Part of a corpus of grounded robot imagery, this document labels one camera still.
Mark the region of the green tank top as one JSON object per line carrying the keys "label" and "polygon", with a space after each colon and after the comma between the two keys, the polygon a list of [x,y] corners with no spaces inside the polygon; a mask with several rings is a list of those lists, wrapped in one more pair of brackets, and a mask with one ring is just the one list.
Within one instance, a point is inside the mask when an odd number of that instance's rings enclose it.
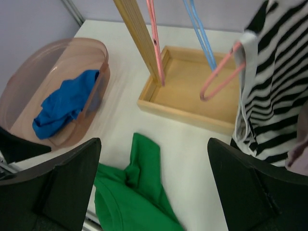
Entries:
{"label": "green tank top", "polygon": [[104,231],[181,231],[161,182],[160,147],[134,133],[130,163],[121,170],[99,164],[95,212]]}

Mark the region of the black white striped tank top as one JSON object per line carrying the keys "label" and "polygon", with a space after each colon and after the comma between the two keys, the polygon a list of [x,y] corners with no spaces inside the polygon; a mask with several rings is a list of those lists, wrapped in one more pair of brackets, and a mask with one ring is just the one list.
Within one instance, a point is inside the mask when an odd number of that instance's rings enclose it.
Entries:
{"label": "black white striped tank top", "polygon": [[307,1],[264,1],[239,42],[235,62],[246,66],[231,146],[284,167],[308,100]]}

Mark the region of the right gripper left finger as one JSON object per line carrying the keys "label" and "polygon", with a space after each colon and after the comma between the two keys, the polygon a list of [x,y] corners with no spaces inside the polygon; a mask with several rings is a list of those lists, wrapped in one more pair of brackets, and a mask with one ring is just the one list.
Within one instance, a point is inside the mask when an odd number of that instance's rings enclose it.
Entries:
{"label": "right gripper left finger", "polygon": [[101,153],[92,138],[71,151],[0,180],[2,231],[80,231]]}

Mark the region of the blue tank top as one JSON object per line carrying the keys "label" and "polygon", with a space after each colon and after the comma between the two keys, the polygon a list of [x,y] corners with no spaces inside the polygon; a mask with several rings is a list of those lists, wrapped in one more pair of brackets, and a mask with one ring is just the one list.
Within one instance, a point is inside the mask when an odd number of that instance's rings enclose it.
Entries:
{"label": "blue tank top", "polygon": [[34,118],[32,128],[40,139],[55,135],[82,112],[95,85],[99,70],[86,70],[74,79],[61,83],[41,104],[41,111]]}

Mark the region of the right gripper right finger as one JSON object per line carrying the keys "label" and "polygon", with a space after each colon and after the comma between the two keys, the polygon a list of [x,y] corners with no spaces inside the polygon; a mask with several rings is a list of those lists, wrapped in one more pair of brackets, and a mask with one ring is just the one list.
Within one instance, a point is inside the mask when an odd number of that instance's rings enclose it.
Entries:
{"label": "right gripper right finger", "polygon": [[210,138],[207,152],[230,231],[306,231],[308,178]]}

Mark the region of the pink hanger of green top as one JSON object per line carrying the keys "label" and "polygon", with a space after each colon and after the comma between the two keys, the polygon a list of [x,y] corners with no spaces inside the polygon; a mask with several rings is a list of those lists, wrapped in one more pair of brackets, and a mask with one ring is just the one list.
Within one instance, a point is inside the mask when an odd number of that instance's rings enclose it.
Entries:
{"label": "pink hanger of green top", "polygon": [[155,10],[154,10],[154,1],[147,0],[146,2],[147,2],[147,8],[149,12],[149,17],[151,20],[152,38],[153,38],[153,45],[154,45],[158,73],[160,76],[161,84],[162,86],[164,86],[165,85],[165,74],[163,70],[162,58],[161,58],[161,52],[160,52],[160,45],[159,45],[159,38],[158,38],[158,31],[157,31],[156,17],[155,17]]}

